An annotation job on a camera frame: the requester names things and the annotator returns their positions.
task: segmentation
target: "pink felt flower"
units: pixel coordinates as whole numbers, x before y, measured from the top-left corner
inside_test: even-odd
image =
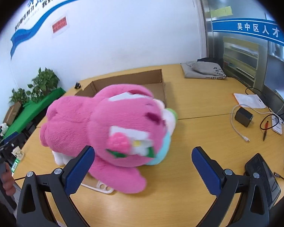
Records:
[[[107,149],[123,154],[129,154],[131,150],[130,140],[124,133],[116,132],[108,138]]]

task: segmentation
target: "green felt leaf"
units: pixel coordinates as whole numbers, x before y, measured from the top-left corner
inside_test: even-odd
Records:
[[[155,151],[153,147],[149,147],[148,148],[148,155],[146,155],[146,157],[150,157],[150,158],[155,158]]]
[[[113,156],[115,156],[116,158],[126,158],[127,155],[126,154],[122,154],[116,151],[111,151],[109,149],[106,149],[108,152],[110,152]]]

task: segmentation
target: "potted plant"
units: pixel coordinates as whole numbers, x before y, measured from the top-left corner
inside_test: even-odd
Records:
[[[25,90],[20,88],[18,91],[12,89],[13,95],[10,97],[10,102],[16,103],[20,102],[22,105],[29,102],[29,97],[26,95]]]
[[[31,100],[35,103],[42,100],[53,89],[56,89],[60,79],[56,76],[53,70],[45,68],[44,71],[39,68],[38,75],[33,80],[33,84],[27,86],[32,89],[28,90],[26,94],[30,95]]]

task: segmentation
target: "cardboard box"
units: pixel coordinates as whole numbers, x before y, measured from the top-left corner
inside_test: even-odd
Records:
[[[167,106],[162,69],[98,79],[92,81],[85,89],[78,91],[76,96],[94,97],[106,86],[120,83],[143,85],[154,94],[156,99],[163,101]]]
[[[11,126],[18,112],[20,111],[20,108],[21,108],[20,102],[16,102],[14,105],[10,106],[2,123],[6,123],[8,126]]]

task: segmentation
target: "white paper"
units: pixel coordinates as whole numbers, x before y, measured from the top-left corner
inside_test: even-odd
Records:
[[[233,94],[240,105],[245,104],[251,108],[265,108],[265,104],[258,97],[258,95],[246,95],[246,94]]]

